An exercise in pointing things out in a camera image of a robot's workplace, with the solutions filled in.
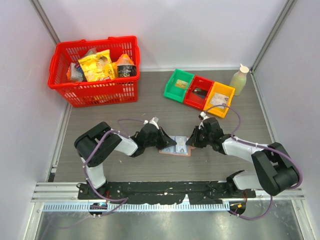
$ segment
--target black object in red bin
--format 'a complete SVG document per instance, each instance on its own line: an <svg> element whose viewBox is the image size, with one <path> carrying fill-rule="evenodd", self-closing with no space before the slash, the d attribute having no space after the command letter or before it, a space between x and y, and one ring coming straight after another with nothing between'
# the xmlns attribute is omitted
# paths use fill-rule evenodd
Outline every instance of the black object in red bin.
<svg viewBox="0 0 320 240"><path fill-rule="evenodd" d="M137 67L136 65L119 65L117 66L118 77L134 77L137 75Z"/></svg>

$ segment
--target gray floor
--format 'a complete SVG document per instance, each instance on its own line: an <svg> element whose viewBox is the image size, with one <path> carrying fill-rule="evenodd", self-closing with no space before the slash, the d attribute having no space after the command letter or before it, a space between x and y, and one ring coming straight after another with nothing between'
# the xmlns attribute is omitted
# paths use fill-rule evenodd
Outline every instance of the gray floor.
<svg viewBox="0 0 320 240"><path fill-rule="evenodd" d="M269 201L251 201L245 215L259 216ZM36 240L302 240L291 201L275 201L254 221L226 211L127 212L87 219L87 212L44 212Z"/></svg>
<svg viewBox="0 0 320 240"><path fill-rule="evenodd" d="M235 71L190 71L193 74L229 84ZM61 155L55 175L55 182L83 182L82 163L74 148L77 137L105 121L112 128L119 129L120 118L159 118L158 124L168 135L190 136L199 124L199 110L163 97L165 85L172 72L141 72L138 101L94 107L73 108L66 130ZM247 84L240 96L235 96L231 106L242 117L242 126L236 135L242 139L271 143L266 122L258 97L248 75ZM230 133L238 124L237 116L229 111L224 119L218 118L225 133ZM126 122L133 135L142 125ZM103 163L104 173L109 181L200 181L224 180L238 170L253 170L250 163L214 152L210 147L194 149L190 157L159 154L156 148L148 148L139 157L131 158L113 152Z"/></svg>

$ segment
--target wooden tabletop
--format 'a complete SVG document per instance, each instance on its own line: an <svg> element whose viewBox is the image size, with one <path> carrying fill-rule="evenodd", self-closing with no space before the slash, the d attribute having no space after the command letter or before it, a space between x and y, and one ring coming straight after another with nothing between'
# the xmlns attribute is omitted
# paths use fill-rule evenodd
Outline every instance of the wooden tabletop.
<svg viewBox="0 0 320 240"><path fill-rule="evenodd" d="M228 85L234 70L189 71L213 81ZM74 142L96 124L104 121L113 129L119 129L121 118L150 120L156 116L158 124L171 136L189 137L195 125L199 125L200 111L188 105L165 98L164 89L172 71L141 72L138 83L138 101L131 103L73 108L70 114L55 182L84 182L82 162ZM250 75L240 96L234 96L231 106L240 112L242 125L236 135L260 144L270 144L271 139ZM230 133L238 124L238 117L231 110L225 118L217 117L224 133ZM126 121L123 124L133 135L142 124ZM108 181L201 181L225 180L239 170L253 170L254 166L242 159L225 156L210 146L191 151L191 156L160 154L155 147L132 158L113 152L103 162Z"/></svg>

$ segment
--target bottle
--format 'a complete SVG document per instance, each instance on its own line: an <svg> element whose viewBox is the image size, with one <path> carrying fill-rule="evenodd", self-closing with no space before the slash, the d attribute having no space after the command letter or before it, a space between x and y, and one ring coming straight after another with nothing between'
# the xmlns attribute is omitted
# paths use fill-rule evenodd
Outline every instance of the bottle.
<svg viewBox="0 0 320 240"><path fill-rule="evenodd" d="M249 72L249 68L247 66L243 66L240 64L240 69L238 72L236 72L230 82L230 87L235 88L234 95L238 96L242 92L242 89L244 89L244 86L247 82L247 73Z"/></svg>

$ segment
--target bottle cap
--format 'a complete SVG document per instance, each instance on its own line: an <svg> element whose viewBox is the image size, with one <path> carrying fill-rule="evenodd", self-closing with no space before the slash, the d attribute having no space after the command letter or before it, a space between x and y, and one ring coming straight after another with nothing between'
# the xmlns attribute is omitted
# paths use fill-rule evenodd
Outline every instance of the bottle cap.
<svg viewBox="0 0 320 240"><path fill-rule="evenodd" d="M240 78L245 78L248 72L249 72L249 68L247 66L243 66L242 64L240 64L238 76Z"/></svg>

